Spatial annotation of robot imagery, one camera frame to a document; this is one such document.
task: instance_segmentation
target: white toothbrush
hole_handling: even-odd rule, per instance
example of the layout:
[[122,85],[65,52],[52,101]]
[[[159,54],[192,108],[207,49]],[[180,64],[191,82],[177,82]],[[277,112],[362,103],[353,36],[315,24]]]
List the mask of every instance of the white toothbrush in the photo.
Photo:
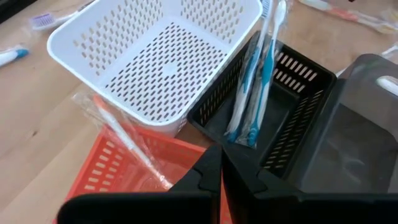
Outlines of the white toothbrush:
[[29,51],[27,49],[22,49],[22,48],[12,49],[6,52],[0,52],[0,67],[16,59],[25,57],[27,54],[29,54]]
[[259,62],[262,46],[264,44],[264,39],[268,31],[268,25],[272,13],[272,2],[273,0],[262,0],[262,14],[261,17],[264,18],[264,23],[262,25],[261,33],[258,38],[256,48],[254,53],[251,55],[249,61],[244,68],[244,75],[242,80],[239,81],[239,88],[236,92],[236,100],[234,105],[234,111],[232,114],[231,121],[227,127],[228,141],[235,142],[239,134],[239,126],[241,124],[241,119],[243,111],[246,108],[249,91],[253,84],[254,76],[256,74],[256,67]]
[[128,133],[119,124],[119,121],[109,111],[108,107],[106,106],[105,102],[101,99],[101,97],[99,95],[95,95],[93,100],[95,105],[98,107],[99,113],[101,113],[102,117],[111,126],[111,128],[118,135],[123,144],[126,145],[126,147],[130,151],[132,151],[142,161],[142,163],[157,177],[157,179],[162,184],[163,188],[167,190],[171,188],[172,184],[166,179],[166,177],[163,174],[161,174],[155,168],[150,159],[141,151],[141,149],[137,146],[137,144],[130,138]]
[[[392,57],[392,53],[394,51],[398,50],[398,42],[394,44],[394,46],[390,47],[389,49],[383,51],[380,56],[389,59]],[[336,73],[336,76],[339,77],[347,68],[342,69],[341,71],[339,71],[338,73]]]
[[54,29],[54,28],[62,25],[63,23],[65,23],[69,19],[73,18],[75,15],[77,15],[81,10],[83,10],[85,7],[87,7],[92,2],[93,1],[90,1],[89,3],[87,3],[87,4],[83,5],[82,7],[80,7],[76,12],[74,12],[74,13],[72,13],[70,15],[67,15],[67,16],[60,17],[60,18],[56,18],[51,13],[47,13],[47,14],[43,14],[43,15],[40,15],[40,16],[33,17],[33,18],[30,19],[30,24],[32,26],[32,29],[36,30],[36,31]]
[[268,53],[264,60],[264,66],[262,68],[262,80],[261,89],[257,94],[256,100],[258,103],[254,107],[254,113],[251,120],[250,132],[248,134],[248,146],[255,146],[257,142],[257,136],[260,131],[262,119],[266,111],[269,85],[272,77],[272,71],[274,70],[275,64],[275,42],[278,36],[279,27],[282,25],[286,16],[287,5],[285,0],[281,0],[274,14],[274,32],[272,33],[271,42],[269,44]]

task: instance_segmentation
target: basket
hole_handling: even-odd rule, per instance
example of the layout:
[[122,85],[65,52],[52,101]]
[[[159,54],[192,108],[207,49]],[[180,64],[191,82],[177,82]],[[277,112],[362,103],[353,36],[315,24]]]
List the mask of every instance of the basket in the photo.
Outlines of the basket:
[[188,121],[208,137],[223,144],[226,152],[237,150],[253,164],[284,178],[295,156],[300,153],[308,130],[323,109],[336,77],[283,45],[276,54],[274,79],[257,148],[252,149],[229,143],[224,136],[233,112],[243,57],[243,54],[236,57],[209,87],[189,112]]
[[[204,148],[168,138],[142,128],[137,132],[160,161],[161,170],[171,183],[180,180],[203,154]],[[103,128],[75,179],[66,200],[98,192],[158,192],[153,175],[129,156],[125,148],[107,137]],[[221,188],[221,220],[230,221],[224,187]]]
[[258,0],[97,0],[47,49],[143,126],[174,136],[261,12]]

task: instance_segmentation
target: toothbrush packaging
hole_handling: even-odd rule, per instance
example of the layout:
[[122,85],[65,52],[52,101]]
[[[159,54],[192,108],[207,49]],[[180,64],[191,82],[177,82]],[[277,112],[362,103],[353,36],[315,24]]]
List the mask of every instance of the toothbrush packaging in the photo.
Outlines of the toothbrush packaging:
[[[289,14],[289,11],[292,7],[292,1],[286,1],[287,2],[287,12],[286,12],[286,17]],[[268,30],[272,30],[273,29],[273,21],[271,20],[269,23],[269,28]],[[284,23],[281,25],[280,29],[279,29],[279,35],[278,35],[278,40],[284,40],[285,36],[286,36],[286,31],[287,31],[287,22],[286,19],[284,21]],[[263,48],[261,51],[261,56],[260,56],[260,60],[259,60],[259,64],[257,65],[257,70],[256,70],[256,76],[254,78],[254,83],[251,89],[251,96],[248,102],[248,105],[246,107],[246,112],[243,116],[243,120],[241,122],[241,131],[240,134],[238,135],[238,137],[235,140],[235,143],[241,144],[243,146],[248,146],[250,148],[255,149],[257,147],[257,144],[253,144],[253,145],[249,145],[248,142],[249,140],[249,134],[251,132],[251,126],[252,126],[252,117],[254,116],[254,113],[256,112],[256,107],[258,104],[258,98],[256,97],[257,93],[259,93],[261,91],[262,88],[262,68],[264,66],[264,61],[266,59],[266,55],[269,49],[269,45],[271,42],[271,35],[272,33],[269,32],[268,35],[266,36],[266,38],[264,39],[264,44],[263,44]],[[275,45],[275,51],[274,51],[274,55],[277,55],[277,53],[281,50],[282,48],[282,44],[279,44],[278,42]],[[262,128],[266,128],[266,124],[262,124],[261,125]]]
[[[118,132],[114,130],[113,127],[109,125],[109,122],[104,118],[103,114],[98,108],[98,105],[95,102],[95,96],[97,95],[93,91],[83,90],[76,93],[72,97],[72,100],[83,110],[85,116],[92,120],[93,124],[97,127],[99,131],[103,131],[104,126],[108,127],[105,129],[106,131],[103,134],[112,142],[112,145],[108,145],[109,147],[118,149],[121,154],[126,155],[126,153],[129,152],[127,154],[129,154],[137,162],[137,166],[128,167],[128,169],[133,170],[133,173],[140,171],[143,171],[145,173],[148,172],[149,168],[146,164],[146,161],[143,161],[142,158],[134,152],[134,150],[129,150],[128,147],[126,147],[125,141],[121,139]],[[146,184],[150,184],[151,188],[158,191],[168,190],[172,186],[172,184],[178,181],[178,179],[176,179],[175,176],[172,175],[171,170],[168,170],[168,168],[164,166],[163,161],[159,160],[159,153],[163,150],[163,146],[159,146],[159,148],[149,147],[146,142],[147,139],[145,139],[144,136],[138,131],[146,131],[145,129],[140,128],[121,109],[118,109],[114,105],[110,104],[108,101],[103,100],[103,103],[106,105],[107,110],[109,110],[108,112],[110,113],[110,115],[114,117],[113,119],[115,119],[116,122],[122,126],[122,129],[128,134],[131,141],[134,142],[139,150],[145,154],[145,157],[149,159],[151,167],[155,169],[155,171],[157,171],[158,173],[163,174],[161,179],[155,178],[152,175],[144,176],[143,182],[145,182]],[[133,181],[133,177],[134,175],[128,176],[124,178],[123,182],[126,182],[126,185],[128,185],[130,181]]]

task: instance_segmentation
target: table surface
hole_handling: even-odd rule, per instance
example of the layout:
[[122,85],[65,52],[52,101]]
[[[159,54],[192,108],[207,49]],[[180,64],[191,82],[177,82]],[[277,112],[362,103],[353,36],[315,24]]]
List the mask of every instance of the table surface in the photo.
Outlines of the table surface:
[[[71,100],[88,87],[49,57],[49,35],[31,32],[27,23],[34,15],[65,13],[82,2],[39,0],[0,24],[0,47],[25,43],[31,49],[28,57],[0,68],[0,223],[50,223],[98,134]],[[370,10],[382,2],[353,4]],[[382,52],[394,43],[391,36],[299,3],[288,25],[281,39],[334,72],[363,53]],[[203,147],[211,144],[189,124],[177,137]]]

